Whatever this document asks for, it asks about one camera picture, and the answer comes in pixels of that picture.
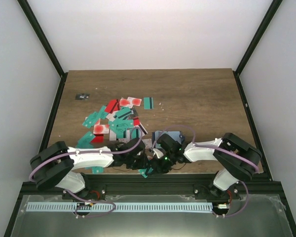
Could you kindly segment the blue card holder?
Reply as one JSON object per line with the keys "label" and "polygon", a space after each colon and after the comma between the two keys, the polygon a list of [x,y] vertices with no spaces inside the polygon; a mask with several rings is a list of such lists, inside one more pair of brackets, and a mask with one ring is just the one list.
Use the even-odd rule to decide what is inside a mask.
{"label": "blue card holder", "polygon": [[[158,138],[161,135],[162,130],[157,130],[152,133],[152,143],[156,141],[156,138]],[[180,131],[166,131],[164,134],[168,134],[173,140],[179,142],[182,144],[185,141],[185,137]]]}

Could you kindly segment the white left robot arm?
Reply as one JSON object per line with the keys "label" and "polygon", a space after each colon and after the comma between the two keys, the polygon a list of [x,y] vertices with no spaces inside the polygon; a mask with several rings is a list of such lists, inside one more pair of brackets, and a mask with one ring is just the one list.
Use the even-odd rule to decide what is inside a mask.
{"label": "white left robot arm", "polygon": [[56,187],[74,193],[79,199],[86,199],[91,193],[89,181],[75,170],[124,164],[131,166],[144,154],[145,149],[141,138],[100,148],[68,147],[64,141],[59,141],[30,160],[32,171],[29,180],[40,191]]}

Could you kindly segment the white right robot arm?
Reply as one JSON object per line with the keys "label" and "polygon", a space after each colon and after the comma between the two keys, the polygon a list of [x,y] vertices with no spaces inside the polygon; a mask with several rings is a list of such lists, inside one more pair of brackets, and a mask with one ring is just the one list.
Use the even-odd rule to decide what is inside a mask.
{"label": "white right robot arm", "polygon": [[223,169],[218,171],[209,186],[210,195],[220,199],[227,189],[238,181],[248,182],[259,172],[258,164],[261,152],[233,133],[208,142],[180,144],[170,135],[162,133],[154,148],[154,156],[148,162],[149,174],[168,173],[176,163],[194,163],[197,161],[218,161]]}

